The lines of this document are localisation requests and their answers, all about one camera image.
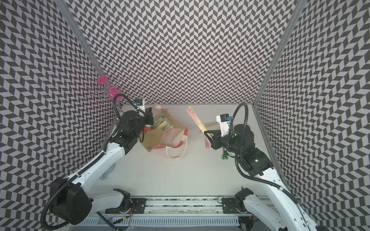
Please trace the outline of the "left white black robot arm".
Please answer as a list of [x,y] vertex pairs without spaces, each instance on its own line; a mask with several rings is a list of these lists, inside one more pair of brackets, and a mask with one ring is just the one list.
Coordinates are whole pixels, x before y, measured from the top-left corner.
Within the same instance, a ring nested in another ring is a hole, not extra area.
[[110,137],[98,156],[67,178],[57,178],[50,184],[50,198],[40,216],[42,228],[57,230],[67,224],[77,225],[89,214],[107,209],[131,210],[131,195],[122,189],[89,193],[95,182],[132,150],[144,128],[154,123],[151,108],[127,111],[120,119],[115,136]]

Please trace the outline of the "burlap red tote bag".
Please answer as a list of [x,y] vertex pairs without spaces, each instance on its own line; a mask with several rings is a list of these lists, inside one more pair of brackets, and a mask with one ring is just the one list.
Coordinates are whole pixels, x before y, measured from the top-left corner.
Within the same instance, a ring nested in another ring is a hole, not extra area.
[[167,109],[161,108],[159,105],[151,106],[154,122],[165,115],[171,123],[171,127],[162,132],[160,130],[150,131],[150,126],[147,125],[144,130],[144,141],[142,145],[148,152],[155,149],[165,149],[169,159],[178,160],[185,156],[188,144],[188,128],[179,122]]

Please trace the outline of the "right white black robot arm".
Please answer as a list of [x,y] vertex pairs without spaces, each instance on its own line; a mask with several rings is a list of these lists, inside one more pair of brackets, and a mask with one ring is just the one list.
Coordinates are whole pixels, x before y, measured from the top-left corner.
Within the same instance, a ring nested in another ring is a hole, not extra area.
[[224,148],[235,155],[239,174],[259,183],[273,203],[275,210],[264,205],[248,188],[235,195],[236,207],[240,212],[249,212],[273,231],[327,231],[318,225],[299,205],[288,191],[277,170],[265,153],[255,146],[254,133],[249,126],[237,125],[233,135],[221,130],[205,131],[205,136],[215,150]]

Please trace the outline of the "green folding fan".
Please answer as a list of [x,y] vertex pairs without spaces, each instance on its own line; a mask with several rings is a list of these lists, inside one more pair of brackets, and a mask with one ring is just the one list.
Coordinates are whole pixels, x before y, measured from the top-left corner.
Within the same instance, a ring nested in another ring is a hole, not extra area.
[[229,158],[233,158],[233,156],[226,149],[223,149],[221,159],[222,160],[227,160]]

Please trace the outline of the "pink blue folding fan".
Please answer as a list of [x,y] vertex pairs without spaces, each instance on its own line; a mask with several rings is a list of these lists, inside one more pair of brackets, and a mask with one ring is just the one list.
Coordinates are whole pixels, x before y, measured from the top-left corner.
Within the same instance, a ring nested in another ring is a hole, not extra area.
[[195,112],[195,110],[193,109],[192,106],[189,106],[187,108],[187,112],[192,117],[192,119],[194,120],[194,122],[196,123],[196,125],[198,126],[198,128],[200,129],[200,131],[203,133],[203,135],[205,135],[207,138],[212,138],[212,135],[205,134],[205,132],[208,131],[208,130],[206,129],[205,125],[200,120],[200,118],[197,116],[197,114],[196,114],[196,112]]

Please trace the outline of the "pink tassel folding fan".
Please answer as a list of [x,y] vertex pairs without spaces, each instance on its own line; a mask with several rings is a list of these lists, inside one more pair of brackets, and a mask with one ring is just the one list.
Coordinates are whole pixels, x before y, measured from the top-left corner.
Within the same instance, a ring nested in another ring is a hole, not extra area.
[[216,125],[219,125],[219,123],[217,121],[209,122],[209,123],[204,124],[205,127],[211,127],[211,126],[216,126]]

